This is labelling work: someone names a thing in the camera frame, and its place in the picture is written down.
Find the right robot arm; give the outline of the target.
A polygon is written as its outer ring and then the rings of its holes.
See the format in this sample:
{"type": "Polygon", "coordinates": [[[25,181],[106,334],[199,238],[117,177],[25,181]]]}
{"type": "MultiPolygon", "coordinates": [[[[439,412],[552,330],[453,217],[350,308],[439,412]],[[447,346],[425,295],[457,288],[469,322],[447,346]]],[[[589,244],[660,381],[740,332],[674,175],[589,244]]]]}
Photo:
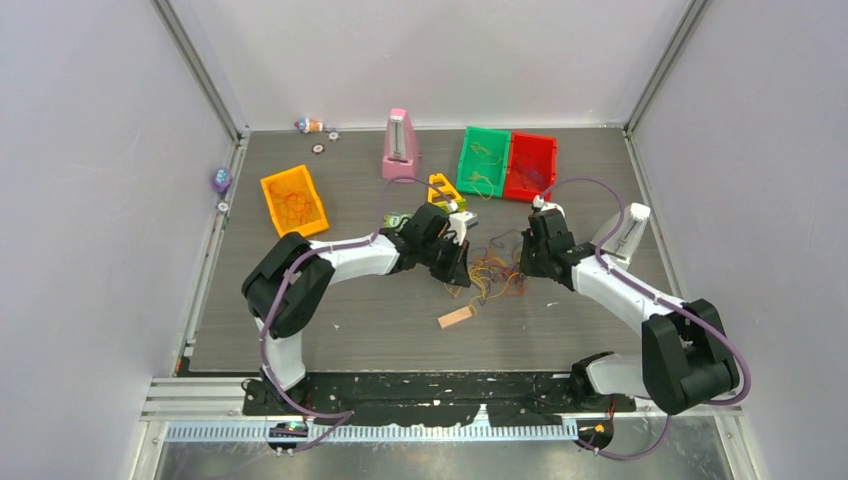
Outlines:
{"type": "Polygon", "coordinates": [[[528,221],[521,272],[594,300],[641,340],[638,355],[602,352],[573,364],[568,388],[577,406],[596,410],[610,395],[620,394],[649,399],[676,415],[740,386],[739,368],[713,304],[665,296],[617,267],[594,244],[576,243],[557,207],[535,210],[528,221]]]}

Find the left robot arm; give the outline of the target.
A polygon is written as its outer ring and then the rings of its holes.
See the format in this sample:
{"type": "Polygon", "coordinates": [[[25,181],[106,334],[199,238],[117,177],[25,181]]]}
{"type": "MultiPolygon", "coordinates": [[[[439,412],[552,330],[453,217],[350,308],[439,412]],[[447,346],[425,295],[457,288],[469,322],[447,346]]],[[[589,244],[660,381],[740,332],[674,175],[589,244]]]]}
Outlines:
{"type": "Polygon", "coordinates": [[[241,286],[259,329],[270,403],[284,414],[305,405],[301,333],[329,287],[422,266],[442,283],[467,288],[467,234],[476,223],[473,212],[448,213],[426,203],[400,225],[358,239],[309,241],[297,232],[281,237],[241,286]]]}

